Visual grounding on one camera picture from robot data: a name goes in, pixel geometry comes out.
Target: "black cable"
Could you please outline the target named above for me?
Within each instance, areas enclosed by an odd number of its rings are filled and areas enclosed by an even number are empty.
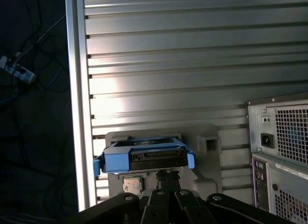
[[[62,176],[62,171],[64,168],[64,163],[65,163],[65,150],[67,146],[67,141],[68,141],[68,135],[64,139],[64,143],[60,147],[60,153],[59,153],[59,165],[58,165],[58,171],[57,171],[57,177],[55,180],[51,183],[51,185],[48,187],[46,190],[44,196],[43,196],[43,205],[45,210],[51,215],[54,219],[59,220],[58,212],[56,210],[56,205],[57,203],[61,203],[61,200],[59,200],[59,193],[65,184],[65,182],[71,177],[71,175],[65,175]],[[52,203],[51,203],[51,210],[49,209],[47,205],[47,198],[48,194],[50,192],[53,195]]]
[[[42,82],[40,82],[39,80],[37,80],[37,83],[38,83],[42,88],[44,88],[46,91],[50,91],[50,92],[54,92],[54,93],[64,93],[64,92],[66,92],[67,90],[70,89],[70,85],[67,85],[65,88],[60,89],[60,90],[54,90],[54,89],[48,88],[47,86],[45,86],[45,85],[44,85]]]
[[[30,11],[29,5],[27,4],[26,0],[23,0],[23,2],[25,4],[25,7],[26,7],[26,10],[27,10],[29,19],[30,19],[30,23],[31,23],[31,27],[32,27],[32,32],[35,33],[34,22],[33,22],[33,19],[32,19],[32,15],[31,15],[31,11]]]
[[[8,165],[11,165],[11,166],[14,166],[14,167],[18,167],[18,168],[21,168],[21,169],[24,169],[24,170],[27,170],[27,171],[36,172],[38,174],[42,174],[42,175],[49,176],[49,177],[57,177],[57,175],[55,175],[55,174],[45,172],[45,171],[42,171],[42,170],[39,170],[39,169],[35,169],[33,167],[25,166],[25,165],[19,164],[17,162],[14,162],[14,161],[11,161],[11,160],[8,160],[8,159],[1,159],[1,161],[5,164],[8,164]]]
[[[38,54],[39,51],[38,50],[42,50],[43,47],[50,41],[51,42],[51,54],[52,56],[56,56],[57,54],[57,46],[55,43],[55,36],[52,35],[48,35],[45,39],[43,39],[39,44],[37,44],[37,49],[34,49],[33,51],[31,51],[28,55],[26,55],[26,59],[27,59],[27,66],[31,66],[31,69],[34,72],[46,69],[48,66],[51,65],[51,63],[53,62],[53,60],[51,58],[48,57],[48,61],[47,63],[45,63],[43,66],[37,66],[36,65],[36,60],[38,58]]]
[[[42,49],[41,49],[41,50],[38,49],[38,51],[39,51],[42,55],[51,58],[54,62],[56,62],[60,67],[63,68],[63,70],[65,71],[66,74],[69,74],[68,67],[66,67],[65,65],[63,65],[63,64],[60,62],[60,60],[58,60],[56,57],[54,57],[54,56],[52,55],[52,53],[50,53],[50,52],[48,52],[48,51],[46,51],[46,50],[42,50]]]
[[[38,15],[38,19],[39,19],[39,25],[38,25],[38,28],[36,30],[33,30],[32,34],[21,45],[21,47],[18,50],[18,52],[20,52],[20,53],[23,52],[23,50],[24,50],[24,48],[25,48],[25,46],[26,46],[26,44],[28,43],[29,40],[31,40],[31,43],[34,44],[34,40],[37,39],[37,35],[38,35],[39,31],[43,27],[43,20],[42,20],[42,13],[41,13],[41,4],[40,4],[39,0],[35,0],[35,2],[36,2],[36,5],[37,5],[37,15]],[[31,15],[29,6],[26,3],[26,0],[24,0],[24,3],[25,3],[25,6],[27,8],[28,14],[30,16],[30,20],[31,20],[32,23],[34,23],[33,20],[32,20],[32,15]]]
[[[18,148],[19,148],[19,151],[20,151],[21,158],[24,162],[24,165],[27,166],[27,167],[30,167],[30,162],[29,162],[29,159],[28,159],[28,156],[27,156],[27,153],[26,153],[24,140],[22,138],[22,134],[21,134],[21,131],[20,131],[20,128],[19,128],[18,119],[16,118],[16,110],[15,110],[14,102],[11,104],[10,109],[11,109],[11,115],[12,115],[14,128],[17,131],[17,135],[18,135]]]

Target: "power strip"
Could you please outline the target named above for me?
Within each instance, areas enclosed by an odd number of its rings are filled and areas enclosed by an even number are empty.
[[[36,79],[36,74],[23,66],[17,64],[15,66],[8,66],[7,63],[10,61],[6,56],[2,56],[0,59],[0,68],[9,72],[10,74],[18,77],[20,80],[27,84],[31,84]]]

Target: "metal sheet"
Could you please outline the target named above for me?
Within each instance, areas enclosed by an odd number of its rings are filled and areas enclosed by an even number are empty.
[[[249,148],[223,150],[220,155],[221,166],[245,165],[250,162]]]
[[[251,169],[236,169],[236,170],[223,170],[221,172],[222,178],[229,178],[229,177],[238,177],[238,176],[247,176],[251,175]]]
[[[155,30],[175,30],[175,29],[222,29],[228,26],[262,26],[277,25],[281,23],[304,23],[308,22],[308,11],[302,8],[275,8],[263,10],[250,10],[249,16],[238,18],[243,15],[243,11],[225,12],[174,12],[160,14],[136,14],[120,17],[97,17],[86,20],[86,33],[110,34]]]
[[[88,54],[214,48],[271,43],[307,42],[306,26],[213,31],[159,32],[92,37]]]
[[[308,0],[88,0],[86,15],[303,5]]]
[[[247,176],[238,176],[238,177],[231,177],[231,178],[223,178],[222,179],[222,186],[242,186],[245,184],[252,185],[252,177],[251,175]]]
[[[79,209],[96,202],[93,135],[211,123],[223,171],[246,168],[245,101],[307,90],[307,5],[66,0]],[[252,204],[238,179],[226,193]]]

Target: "ventilation grille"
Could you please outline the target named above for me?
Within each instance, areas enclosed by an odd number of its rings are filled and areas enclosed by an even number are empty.
[[[278,151],[282,157],[308,163],[308,109],[277,110]]]
[[[284,219],[297,224],[308,224],[308,206],[280,190],[280,194],[275,194],[276,214]]]

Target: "cable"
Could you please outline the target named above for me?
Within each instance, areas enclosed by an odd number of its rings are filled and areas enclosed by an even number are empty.
[[[11,97],[11,98],[8,98],[8,99],[5,99],[5,100],[1,100],[0,101],[0,105],[1,104],[5,104],[6,102],[8,102],[8,101],[12,101],[12,100],[15,100],[15,99],[17,99],[19,96],[14,96],[14,97]]]
[[[26,51],[24,51],[22,54],[20,54],[16,60],[14,61],[13,66],[15,66],[18,61],[27,54],[30,50],[32,50],[36,44],[38,44],[56,25],[58,25],[63,19],[65,18],[65,15],[63,15],[57,22],[55,22],[31,47],[29,47]]]
[[[12,73],[10,85],[13,84],[14,73],[16,71],[18,71],[18,70],[14,70],[13,73]],[[23,141],[22,136],[21,136],[21,131],[20,131],[20,128],[19,128],[18,119],[16,117],[16,109],[15,109],[14,101],[12,101],[12,103],[11,103],[10,110],[11,110],[14,128],[18,133],[18,148],[19,148],[19,151],[20,151],[20,155],[23,159],[24,165],[30,167],[29,159],[28,159],[26,149],[25,149],[25,146],[24,146],[24,141]]]
[[[8,159],[1,159],[1,160],[3,161],[3,163],[6,163],[6,164],[9,164],[9,165],[18,167],[18,168],[22,168],[22,169],[24,169],[24,170],[33,171],[33,172],[36,172],[36,173],[39,173],[39,174],[42,174],[42,175],[45,175],[45,176],[49,176],[49,177],[57,177],[57,175],[52,174],[52,173],[50,173],[50,172],[45,172],[45,171],[38,170],[38,169],[29,167],[29,166],[25,166],[25,165],[22,165],[22,164],[19,164],[19,163],[10,161],[10,160],[8,160]]]
[[[24,50],[25,45],[27,44],[27,42],[28,42],[29,40],[31,40],[32,38],[33,38],[34,40],[37,39],[36,35],[39,33],[39,31],[42,29],[42,26],[43,26],[40,1],[39,1],[39,0],[35,0],[35,1],[36,1],[36,5],[37,5],[37,10],[38,10],[38,12],[37,12],[36,14],[38,14],[39,26],[38,26],[38,28],[37,28],[36,30],[34,30],[34,26],[33,26],[33,33],[32,33],[32,34],[24,41],[24,43],[21,45],[21,47],[19,48],[19,51],[18,51],[19,53],[21,53],[21,52]],[[29,6],[28,6],[28,4],[26,3],[26,0],[24,0],[24,3],[25,3],[25,6],[26,6],[26,8],[27,8],[27,11],[28,11],[28,14],[29,14],[29,17],[30,17],[30,21],[31,21],[32,23],[34,23],[33,20],[32,20],[32,15],[31,15]]]
[[[47,63],[45,63],[43,66],[35,66],[35,62],[38,58],[38,54],[40,53],[39,50],[41,50],[43,48],[43,46],[45,46],[48,41],[51,41],[51,53],[52,56],[55,57],[57,55],[57,45],[56,45],[56,41],[55,38],[57,36],[52,36],[52,35],[48,35],[44,40],[41,41],[40,44],[38,44],[35,48],[34,51],[31,52],[31,54],[29,55],[29,57],[27,57],[26,59],[28,61],[31,61],[31,67],[33,70],[38,71],[38,70],[43,70],[45,68],[47,68],[52,62],[53,60],[51,58],[48,58]]]
[[[53,80],[48,84],[48,86],[46,86],[45,90],[47,90],[54,83],[54,81],[57,79],[57,77],[60,74],[60,72],[62,71],[62,69],[63,69],[62,67],[59,69],[57,74],[54,76]]]
[[[28,217],[31,217],[31,218],[37,218],[37,219],[55,221],[56,222],[56,220],[52,219],[52,218],[42,218],[42,217],[37,217],[37,216],[34,216],[34,215],[27,214],[27,213],[20,213],[19,215],[25,215],[25,216],[28,216]]]
[[[33,22],[33,19],[32,19],[32,15],[31,15],[31,11],[30,11],[30,8],[26,2],[26,0],[23,0],[24,4],[25,4],[25,7],[26,7],[26,10],[28,12],[28,15],[29,15],[29,19],[30,19],[30,23],[31,23],[31,27],[32,27],[32,31],[33,33],[35,32],[35,29],[34,29],[34,22]]]
[[[33,220],[29,220],[29,219],[22,219],[22,218],[9,217],[9,216],[4,216],[4,218],[14,218],[14,219],[18,219],[18,220],[21,220],[21,221],[26,221],[26,222],[32,222],[32,223],[38,223],[38,224],[40,224],[40,223],[37,222],[37,221],[33,221]]]
[[[8,221],[8,222],[10,222],[10,223],[16,223],[16,224],[26,224],[26,223],[14,222],[14,221],[9,220],[9,219],[6,219],[6,218],[4,218],[4,217],[0,217],[0,218],[4,219],[4,220],[6,220],[6,221]]]
[[[56,205],[57,203],[61,204],[61,200],[59,199],[59,193],[61,191],[62,185],[64,182],[66,182],[71,175],[65,175],[62,176],[62,170],[64,168],[64,163],[65,163],[65,151],[66,151],[66,146],[67,146],[67,141],[69,135],[65,136],[64,142],[60,147],[60,153],[59,153],[59,166],[58,166],[58,171],[57,171],[57,177],[55,178],[55,180],[50,184],[50,186],[48,187],[48,189],[46,190],[44,196],[43,196],[43,205],[45,210],[49,213],[49,215],[51,215],[52,217],[54,217],[56,220],[59,220],[58,217],[58,213],[56,210]],[[53,195],[53,199],[51,202],[51,209],[48,207],[48,203],[47,203],[47,198],[48,195],[50,194],[50,192],[52,192]]]
[[[48,51],[46,51],[46,50],[38,50],[42,55],[44,55],[44,56],[46,56],[46,57],[49,57],[49,58],[51,58],[53,61],[55,61],[60,67],[62,67],[63,68],[63,70],[65,70],[65,72],[67,73],[67,74],[69,74],[69,71],[68,71],[68,69],[67,69],[67,67],[66,66],[64,66],[57,58],[55,58],[53,55],[52,55],[52,53],[50,53],[50,52],[48,52]]]

